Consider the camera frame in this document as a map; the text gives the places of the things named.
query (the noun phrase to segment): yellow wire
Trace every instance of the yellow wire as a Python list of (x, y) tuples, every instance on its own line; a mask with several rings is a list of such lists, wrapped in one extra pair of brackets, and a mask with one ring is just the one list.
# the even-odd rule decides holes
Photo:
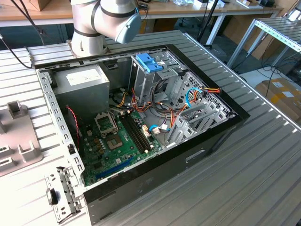
[(205, 88), (205, 89), (207, 89), (207, 90), (219, 90), (219, 88), (217, 88), (217, 89)]
[(119, 105), (117, 105), (116, 107), (121, 107), (124, 104), (125, 99), (126, 99), (126, 94), (123, 95), (121, 103)]

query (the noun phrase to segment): computer chassis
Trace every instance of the computer chassis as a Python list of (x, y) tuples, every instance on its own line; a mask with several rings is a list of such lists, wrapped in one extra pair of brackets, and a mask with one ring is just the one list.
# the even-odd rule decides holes
[[(159, 72), (149, 73), (137, 58), (137, 55), (141, 53), (149, 54), (156, 59), (155, 61), (164, 59), (167, 54), (169, 57), (168, 62), (172, 63), (167, 63), (168, 66), (163, 67), (166, 72), (164, 74), (160, 74)], [(171, 80), (181, 76), (181, 84), (193, 83), (193, 86), (198, 89), (201, 89), (203, 86), (218, 87), (215, 82), (205, 75), (174, 45), (132, 49), (104, 56), (78, 58), (38, 65), (37, 72), (47, 106), (57, 134), (62, 139), (64, 155), (68, 161), (67, 165), (57, 166), (56, 169), (45, 175), (48, 187), (48, 201), (53, 206), (55, 217), (59, 224), (81, 212), (81, 209), (84, 207), (87, 209), (91, 224), (96, 224), (201, 161), (206, 156), (211, 155), (249, 117), (249, 114), (225, 92), (208, 94), (206, 97), (199, 96), (198, 99), (201, 101), (178, 114), (173, 127), (170, 128), (168, 133), (166, 145), (162, 145), (162, 150), (155, 152), (143, 161), (139, 161), (112, 175), (101, 178), (92, 185), (85, 186), (82, 176), (85, 165), (79, 154), (78, 146), (72, 138), (70, 132), (72, 126), (67, 125), (66, 116), (63, 116), (62, 107), (56, 99), (54, 90), (58, 85), (53, 79), (53, 75), (71, 68), (81, 68), (89, 65), (96, 65), (99, 68), (98, 66), (102, 62), (110, 62), (110, 64), (106, 64), (108, 71), (110, 71), (114, 67), (118, 68), (114, 64), (117, 64), (119, 59), (124, 59), (119, 62), (121, 70), (123, 69), (124, 61), (127, 62), (126, 67), (130, 68), (129, 78), (120, 78), (117, 82), (119, 84), (114, 84), (113, 79), (109, 77), (106, 80), (105, 76), (102, 84), (106, 84), (107, 87), (110, 87), (110, 90), (127, 83), (127, 91), (130, 91), (130, 87), (134, 87), (137, 96), (140, 93), (143, 94), (146, 90), (150, 94), (152, 89), (154, 89), (155, 76), (157, 78), (160, 77), (160, 79), (163, 77)], [(139, 65), (139, 67), (134, 69), (133, 65)], [(144, 73), (144, 82), (142, 81), (141, 84), (139, 84), (137, 79), (139, 73)], [(152, 82), (145, 82), (150, 75), (152, 75)], [(187, 91), (186, 87), (182, 85), (178, 86), (183, 90), (182, 93)], [(156, 98), (167, 100), (173, 106), (183, 107), (182, 101), (185, 99), (183, 98), (183, 94), (176, 94), (171, 91), (167, 92), (167, 90), (173, 90), (173, 88), (167, 84), (165, 91), (157, 95)], [(143, 100), (143, 97), (148, 98), (147, 95), (141, 95), (140, 97), (137, 98), (136, 104), (148, 101)], [(150, 125), (149, 121), (152, 121), (151, 116), (148, 116), (147, 113), (139, 113), (139, 115), (143, 119), (143, 123)], [(198, 117), (202, 117), (202, 121), (193, 124)], [(154, 134), (152, 135), (162, 144), (162, 138), (156, 137)]]

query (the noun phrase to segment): green circuit board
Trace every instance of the green circuit board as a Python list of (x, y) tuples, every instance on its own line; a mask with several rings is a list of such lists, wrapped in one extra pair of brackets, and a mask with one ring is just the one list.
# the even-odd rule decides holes
[[(91, 123), (87, 128), (81, 129), (83, 137), (79, 154), (85, 165), (85, 171), (83, 172), (85, 186), (92, 185), (101, 178), (116, 173), (161, 150), (158, 141), (150, 136), (145, 138), (145, 141), (151, 148), (148, 152), (141, 151), (141, 148), (139, 149), (131, 138), (130, 133), (133, 130), (128, 129), (127, 131), (126, 128), (128, 128), (128, 121), (134, 121), (141, 135), (144, 136), (142, 128), (144, 123), (136, 111), (126, 117), (114, 116), (118, 132), (108, 134), (106, 137), (101, 137), (96, 123)], [(107, 119), (105, 120), (98, 123), (102, 123), (106, 128), (109, 128)], [(88, 130), (92, 131), (92, 135), (88, 135)]]

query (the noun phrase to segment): motherboard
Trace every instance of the motherboard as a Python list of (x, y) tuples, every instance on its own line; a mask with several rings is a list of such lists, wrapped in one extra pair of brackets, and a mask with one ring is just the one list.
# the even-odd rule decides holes
[[(85, 186), (162, 150), (159, 142), (148, 133), (137, 111), (111, 117), (108, 115), (97, 120), (99, 114), (95, 119), (97, 123), (81, 129), (79, 153), (85, 165)], [(113, 129), (112, 132), (103, 133), (109, 129)]]

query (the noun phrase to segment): blue wire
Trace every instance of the blue wire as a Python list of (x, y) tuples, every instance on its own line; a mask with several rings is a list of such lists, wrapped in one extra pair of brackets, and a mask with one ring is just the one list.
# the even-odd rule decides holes
[(149, 128), (149, 131), (152, 131), (154, 128), (158, 127), (157, 125), (153, 125)]
[(190, 101), (189, 101), (189, 92), (190, 92), (191, 90), (196, 90), (196, 91), (198, 91), (198, 92), (200, 92), (200, 93), (203, 92), (203, 91), (201, 91), (201, 90), (200, 90), (199, 88), (197, 88), (197, 87), (192, 87), (192, 88), (190, 88), (190, 89), (188, 90), (188, 92), (187, 92), (187, 94), (186, 94), (186, 103), (187, 103), (187, 105), (188, 105), (189, 108), (191, 108), (191, 104), (190, 104)]

